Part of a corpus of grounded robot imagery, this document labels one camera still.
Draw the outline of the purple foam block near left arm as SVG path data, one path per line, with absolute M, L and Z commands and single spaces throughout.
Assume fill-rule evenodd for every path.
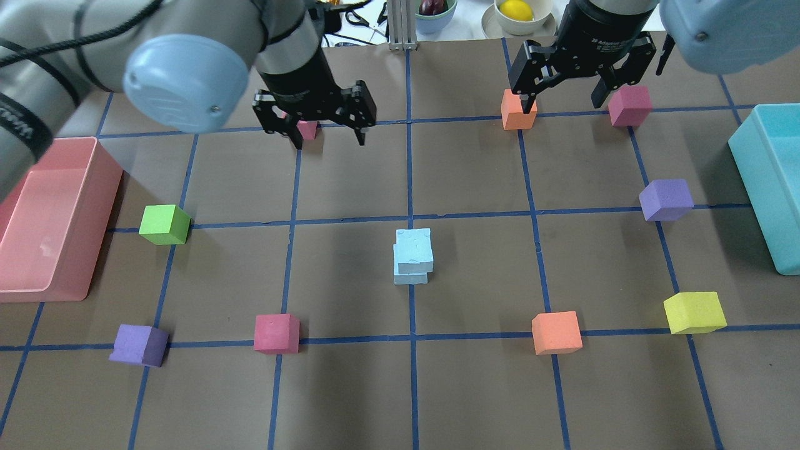
M 146 367 L 161 367 L 169 334 L 151 326 L 121 324 L 109 361 Z

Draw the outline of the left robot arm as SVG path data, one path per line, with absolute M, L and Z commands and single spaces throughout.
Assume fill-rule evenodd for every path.
M 248 87 L 266 133 L 302 148 L 300 121 L 349 126 L 360 144 L 377 107 L 337 85 L 322 50 L 349 5 L 314 1 L 3 1 L 2 197 L 39 162 L 92 89 L 124 93 L 189 134 L 221 129 Z

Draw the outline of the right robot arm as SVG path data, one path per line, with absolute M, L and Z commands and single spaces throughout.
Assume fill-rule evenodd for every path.
M 797 1 L 571 1 L 555 41 L 526 40 L 509 70 L 522 110 L 568 79 L 598 77 L 591 102 L 657 74 L 674 48 L 702 73 L 732 74 L 775 60 L 798 46 Z

